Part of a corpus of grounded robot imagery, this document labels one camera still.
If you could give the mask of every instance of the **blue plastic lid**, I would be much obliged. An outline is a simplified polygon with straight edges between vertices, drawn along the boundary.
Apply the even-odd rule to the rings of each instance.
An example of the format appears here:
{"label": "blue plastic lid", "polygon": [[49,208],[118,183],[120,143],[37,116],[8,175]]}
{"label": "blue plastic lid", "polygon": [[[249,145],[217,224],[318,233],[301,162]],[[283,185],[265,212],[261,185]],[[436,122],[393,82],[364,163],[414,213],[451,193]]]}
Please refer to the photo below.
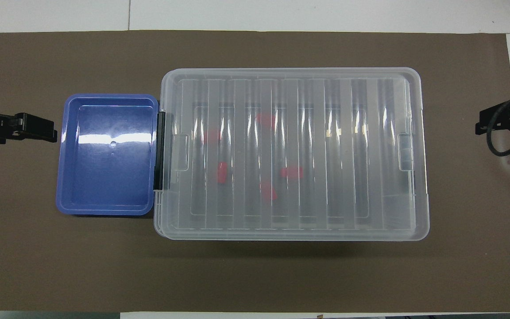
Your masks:
{"label": "blue plastic lid", "polygon": [[56,206],[65,214],[146,214],[154,202],[158,102],[75,94],[64,105]]}

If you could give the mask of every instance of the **brown mat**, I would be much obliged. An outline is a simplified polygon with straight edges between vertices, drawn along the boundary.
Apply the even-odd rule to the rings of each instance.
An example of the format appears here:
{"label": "brown mat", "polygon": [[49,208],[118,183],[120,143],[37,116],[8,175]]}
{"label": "brown mat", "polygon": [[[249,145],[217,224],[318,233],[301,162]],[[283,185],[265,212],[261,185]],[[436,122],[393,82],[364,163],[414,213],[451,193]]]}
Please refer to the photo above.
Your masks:
{"label": "brown mat", "polygon": [[159,96],[178,67],[288,66],[420,73],[425,240],[171,241],[149,218],[65,216],[54,205],[59,144],[10,141],[0,145],[0,310],[510,311],[510,158],[473,133],[480,109],[510,97],[504,35],[0,34],[0,113],[60,129],[73,93]]}

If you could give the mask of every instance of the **clear plastic container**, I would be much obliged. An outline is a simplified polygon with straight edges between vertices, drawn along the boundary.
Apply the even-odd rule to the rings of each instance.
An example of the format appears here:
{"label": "clear plastic container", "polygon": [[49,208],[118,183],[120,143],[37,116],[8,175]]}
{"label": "clear plastic container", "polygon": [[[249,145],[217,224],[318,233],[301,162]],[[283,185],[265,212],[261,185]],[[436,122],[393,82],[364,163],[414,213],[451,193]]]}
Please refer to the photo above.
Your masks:
{"label": "clear plastic container", "polygon": [[407,67],[178,69],[162,79],[174,240],[414,241],[429,231]]}

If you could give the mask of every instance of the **white tile floor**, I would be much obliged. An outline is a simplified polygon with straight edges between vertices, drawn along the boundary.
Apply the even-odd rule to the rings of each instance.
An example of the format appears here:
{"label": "white tile floor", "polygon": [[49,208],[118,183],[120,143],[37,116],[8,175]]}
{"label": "white tile floor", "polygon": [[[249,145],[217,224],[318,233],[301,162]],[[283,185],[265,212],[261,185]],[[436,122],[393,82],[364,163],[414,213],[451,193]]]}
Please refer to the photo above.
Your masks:
{"label": "white tile floor", "polygon": [[510,54],[510,0],[0,0],[0,32],[145,29],[506,33]]}

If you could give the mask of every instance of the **storage box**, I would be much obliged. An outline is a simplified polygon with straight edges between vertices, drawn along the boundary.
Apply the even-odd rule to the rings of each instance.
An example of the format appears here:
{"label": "storage box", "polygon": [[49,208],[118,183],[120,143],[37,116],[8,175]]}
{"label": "storage box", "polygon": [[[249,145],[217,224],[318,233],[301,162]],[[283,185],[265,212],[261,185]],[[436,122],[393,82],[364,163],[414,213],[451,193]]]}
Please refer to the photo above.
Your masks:
{"label": "storage box", "polygon": [[160,109],[162,236],[414,241],[429,231],[413,69],[178,69],[162,79]]}

